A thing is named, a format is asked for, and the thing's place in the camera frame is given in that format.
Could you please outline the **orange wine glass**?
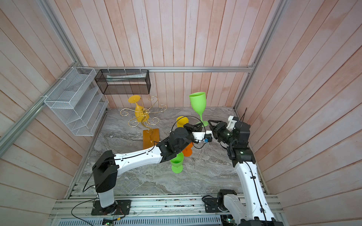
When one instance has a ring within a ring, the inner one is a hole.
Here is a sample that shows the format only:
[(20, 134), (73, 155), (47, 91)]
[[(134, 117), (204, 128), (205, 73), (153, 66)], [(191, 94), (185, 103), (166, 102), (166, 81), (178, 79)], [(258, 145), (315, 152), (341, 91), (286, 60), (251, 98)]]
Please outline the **orange wine glass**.
[(184, 150), (183, 150), (183, 155), (184, 157), (190, 157), (192, 155), (192, 147), (193, 147), (193, 143), (190, 143)]

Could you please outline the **green wine glass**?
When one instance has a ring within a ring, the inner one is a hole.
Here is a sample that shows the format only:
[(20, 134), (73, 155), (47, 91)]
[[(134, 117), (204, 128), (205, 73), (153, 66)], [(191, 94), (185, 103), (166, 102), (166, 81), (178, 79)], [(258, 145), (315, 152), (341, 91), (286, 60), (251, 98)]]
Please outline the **green wine glass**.
[(179, 174), (183, 171), (183, 160), (184, 160), (184, 154), (181, 152), (177, 154), (177, 156), (170, 160), (170, 163), (172, 165), (171, 169), (175, 174)]
[(203, 120), (203, 113), (206, 109), (206, 93), (205, 92), (196, 92), (192, 93), (189, 96), (190, 104), (193, 110), (200, 116), (200, 120), (203, 122), (203, 125), (208, 126), (208, 122)]

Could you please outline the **amber yellow wine glass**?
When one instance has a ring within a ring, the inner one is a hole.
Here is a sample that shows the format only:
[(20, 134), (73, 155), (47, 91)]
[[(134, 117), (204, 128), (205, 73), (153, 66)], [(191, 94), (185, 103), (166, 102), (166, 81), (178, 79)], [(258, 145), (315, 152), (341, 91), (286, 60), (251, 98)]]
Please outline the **amber yellow wine glass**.
[(139, 105), (138, 102), (141, 100), (141, 97), (139, 95), (133, 95), (129, 97), (128, 102), (131, 104), (135, 104), (135, 116), (136, 120), (138, 122), (142, 122), (142, 120), (146, 121), (149, 119), (149, 114), (146, 113), (146, 109), (143, 107), (143, 105)]

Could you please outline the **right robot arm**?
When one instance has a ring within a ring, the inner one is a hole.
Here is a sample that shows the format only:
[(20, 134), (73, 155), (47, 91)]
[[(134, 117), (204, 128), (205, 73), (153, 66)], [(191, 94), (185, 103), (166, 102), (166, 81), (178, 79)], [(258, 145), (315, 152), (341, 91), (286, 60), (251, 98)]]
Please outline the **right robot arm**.
[(240, 179), (246, 205), (243, 205), (232, 190), (221, 189), (218, 193), (218, 208), (228, 211), (238, 226), (282, 226), (272, 213), (263, 192), (254, 153), (248, 146), (250, 125), (237, 117), (230, 122), (209, 120), (213, 137), (226, 145)]

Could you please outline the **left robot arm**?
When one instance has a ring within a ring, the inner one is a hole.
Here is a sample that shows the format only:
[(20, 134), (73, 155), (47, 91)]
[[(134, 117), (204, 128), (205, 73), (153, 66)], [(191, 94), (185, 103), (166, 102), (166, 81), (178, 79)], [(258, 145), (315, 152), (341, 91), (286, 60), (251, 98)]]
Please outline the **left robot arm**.
[(158, 164), (177, 157), (189, 144), (205, 140), (206, 130), (186, 124), (170, 132), (164, 140), (150, 148), (124, 154), (105, 151), (92, 167), (95, 190), (102, 209), (114, 209), (116, 201), (114, 187), (117, 177), (131, 169)]

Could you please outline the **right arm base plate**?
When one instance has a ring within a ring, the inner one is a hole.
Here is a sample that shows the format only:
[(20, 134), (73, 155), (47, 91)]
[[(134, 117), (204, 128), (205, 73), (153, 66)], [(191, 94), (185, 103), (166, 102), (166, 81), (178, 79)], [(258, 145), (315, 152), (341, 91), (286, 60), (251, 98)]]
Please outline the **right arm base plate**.
[(218, 199), (210, 196), (210, 195), (206, 195), (204, 197), (202, 197), (202, 201), (205, 205), (205, 212), (206, 213), (218, 213), (218, 212), (222, 212), (222, 210), (220, 210), (219, 205), (218, 205)]

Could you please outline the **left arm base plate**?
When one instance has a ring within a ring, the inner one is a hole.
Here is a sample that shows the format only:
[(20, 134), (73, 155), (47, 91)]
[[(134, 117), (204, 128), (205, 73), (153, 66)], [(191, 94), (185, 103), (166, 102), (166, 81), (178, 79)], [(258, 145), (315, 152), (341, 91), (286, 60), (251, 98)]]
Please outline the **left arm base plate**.
[(105, 208), (101, 207), (100, 201), (93, 203), (91, 211), (92, 216), (105, 216), (105, 215), (128, 215), (131, 208), (131, 200), (116, 199), (115, 202)]

